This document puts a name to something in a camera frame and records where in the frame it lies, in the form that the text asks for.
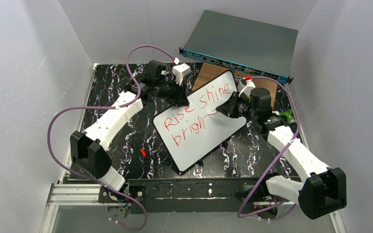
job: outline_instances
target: green object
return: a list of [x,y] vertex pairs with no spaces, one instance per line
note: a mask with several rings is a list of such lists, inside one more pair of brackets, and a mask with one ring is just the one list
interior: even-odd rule
[[279,113],[279,116],[285,118],[288,124],[292,124],[292,123],[295,123],[295,117],[292,114],[293,114],[292,109],[289,109],[286,112]]

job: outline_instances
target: black marble surface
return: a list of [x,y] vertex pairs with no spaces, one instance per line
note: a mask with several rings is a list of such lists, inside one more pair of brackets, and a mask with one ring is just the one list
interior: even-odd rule
[[[193,84],[198,76],[202,63],[189,63],[192,75],[187,83],[187,94],[191,93]],[[141,72],[144,64],[130,65],[135,73]],[[110,106],[118,99],[118,93],[129,81],[125,65],[101,65],[95,72],[88,106]],[[262,137],[257,135],[252,123],[248,122],[228,141],[227,149],[219,148],[203,162],[204,166],[195,165],[184,175],[179,175],[172,168],[172,160],[164,147],[152,119],[168,107],[161,99],[155,99],[136,114],[129,123],[113,139],[108,154],[112,166],[127,179],[184,179],[184,178],[229,178],[229,177],[259,177],[271,163],[278,151],[272,148]],[[274,109],[286,111],[290,108],[288,97],[278,88]],[[105,110],[87,110],[85,112],[82,130],[89,127],[102,116]],[[147,152],[143,158],[140,149]],[[79,167],[72,169],[85,173]],[[281,158],[271,171],[284,176],[297,176],[293,168]],[[79,179],[70,176],[70,181]]]

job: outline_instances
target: white dry-erase board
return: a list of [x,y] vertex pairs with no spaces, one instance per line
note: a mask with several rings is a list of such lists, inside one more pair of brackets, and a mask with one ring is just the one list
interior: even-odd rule
[[180,171],[188,169],[246,124],[244,117],[208,115],[234,91],[237,91],[234,76],[227,70],[190,94],[188,107],[170,107],[153,119]]

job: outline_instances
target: white cable clip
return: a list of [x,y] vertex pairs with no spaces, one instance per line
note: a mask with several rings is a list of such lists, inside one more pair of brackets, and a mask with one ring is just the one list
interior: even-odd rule
[[242,78],[238,83],[238,90],[242,88],[242,90],[239,92],[239,97],[241,97],[241,94],[244,93],[247,97],[250,96],[251,90],[255,88],[255,84],[252,82],[251,76],[247,76],[245,78]]
[[175,59],[172,61],[175,65],[179,64],[179,59],[175,57]]
[[297,141],[297,139],[295,138],[295,139],[290,140],[288,143],[290,143],[292,145],[292,143],[296,142],[296,141]]

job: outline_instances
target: black table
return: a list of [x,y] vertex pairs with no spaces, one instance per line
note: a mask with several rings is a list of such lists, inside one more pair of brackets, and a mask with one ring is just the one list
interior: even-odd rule
[[[187,94],[198,76],[202,63],[189,63],[192,75],[186,80]],[[144,64],[132,64],[131,70],[141,72]],[[125,65],[100,65],[89,94],[88,106],[110,106],[118,98],[118,93],[129,81]],[[234,195],[243,185],[254,185],[265,168],[278,154],[262,137],[257,135],[248,122],[228,141],[228,148],[219,148],[204,160],[204,166],[195,165],[186,174],[180,175],[172,166],[172,159],[152,124],[155,115],[168,107],[160,99],[144,106],[113,139],[108,154],[112,166],[127,180],[130,186],[143,187],[148,212],[161,211],[233,211],[237,210]],[[288,97],[278,88],[274,109],[286,111],[290,108]],[[87,110],[82,130],[89,127],[102,116],[105,110]],[[144,149],[147,157],[140,152]],[[85,174],[82,169],[72,165],[72,169]],[[294,169],[282,157],[271,172],[286,177],[296,177]],[[80,177],[71,175],[65,182],[74,183]],[[167,200],[172,207],[165,207],[161,201]],[[101,190],[99,202],[114,202],[111,194]]]

